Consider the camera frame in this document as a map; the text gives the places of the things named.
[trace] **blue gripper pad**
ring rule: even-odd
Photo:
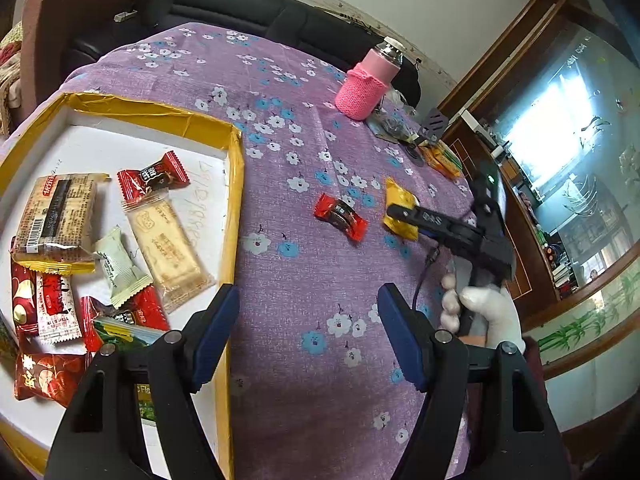
[[[191,369],[191,393],[200,390],[213,377],[240,313],[240,298],[236,286],[225,283],[209,307],[197,312],[184,327],[187,335],[184,354]]]
[[[378,314],[404,378],[425,392],[429,378],[425,373],[428,363],[424,361],[429,355],[423,347],[430,344],[429,336],[433,332],[427,317],[411,310],[393,283],[385,283],[378,290]]]

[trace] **pink knitted bottle cover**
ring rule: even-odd
[[[348,118],[363,121],[382,99],[388,85],[373,77],[358,63],[335,96],[335,106]]]

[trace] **bottle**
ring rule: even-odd
[[[400,72],[402,54],[404,54],[404,45],[387,36],[382,43],[367,52],[360,64],[373,77],[390,85],[393,78]]]
[[[365,58],[347,72],[347,79],[335,96],[335,106],[347,117],[362,121],[380,102],[402,66],[404,45],[386,37],[369,50]]]

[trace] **black cable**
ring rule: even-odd
[[[422,272],[420,273],[420,277],[418,278],[418,284],[415,286],[414,299],[411,302],[411,308],[413,310],[415,310],[415,304],[418,301],[418,294],[420,294],[422,283],[424,282],[424,279],[427,277],[427,271],[429,270],[429,267],[431,267],[431,264],[438,259],[438,256],[440,256],[440,244],[436,245],[435,247],[432,247],[429,250],[427,257],[424,260],[424,268],[422,269]]]

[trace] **snack package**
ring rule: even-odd
[[[151,423],[151,426],[156,425],[156,412],[154,411],[154,404],[151,401],[151,389],[148,384],[136,384],[138,393],[138,407],[140,409],[140,419],[143,424]]]
[[[94,329],[94,319],[97,317],[113,317],[127,324],[135,324],[135,318],[130,310],[121,308],[116,310],[111,305],[104,305],[91,296],[80,298],[80,311],[82,320],[82,338],[88,352],[97,352],[102,346],[102,339]]]
[[[344,232],[351,240],[359,242],[367,232],[367,222],[342,200],[322,193],[316,206],[314,215]]]
[[[65,408],[78,389],[91,354],[19,354],[15,362],[14,397],[57,401]]]
[[[392,204],[401,205],[407,209],[412,209],[418,205],[418,200],[413,194],[404,187],[398,186],[396,181],[391,177],[386,178],[386,208]],[[418,228],[415,225],[409,225],[405,222],[395,220],[385,213],[382,219],[384,225],[389,230],[407,240],[418,239]]]
[[[424,148],[420,146],[420,152],[422,153],[424,160],[427,161],[427,164],[431,168],[441,173],[442,175],[446,176],[451,181],[456,179],[456,176],[453,175],[453,173],[451,173],[445,166],[439,163],[439,161],[433,155],[433,151],[431,150],[430,147]]]
[[[104,344],[113,343],[119,350],[144,348],[164,334],[162,330],[123,323],[111,317],[96,317],[94,330]]]
[[[36,273],[11,261],[11,297],[15,333],[38,335],[36,308]]]
[[[118,182],[126,203],[136,202],[146,195],[170,187],[186,186],[189,176],[174,151],[166,152],[158,162],[143,170],[122,170]]]
[[[169,323],[162,311],[156,288],[153,285],[146,286],[133,298],[130,298],[125,307],[133,312],[137,325],[165,332],[169,330]]]
[[[14,364],[16,357],[18,357],[18,345],[0,312],[0,359],[5,363]]]
[[[124,209],[168,314],[214,283],[165,193],[149,195]]]
[[[38,272],[36,305],[38,331],[42,341],[55,344],[82,337],[68,276]]]
[[[111,288],[111,304],[120,308],[131,296],[140,292],[153,279],[133,264],[122,245],[119,226],[95,243],[95,253]]]
[[[91,214],[104,173],[71,173],[36,179],[22,213],[12,257],[49,274],[93,272]]]

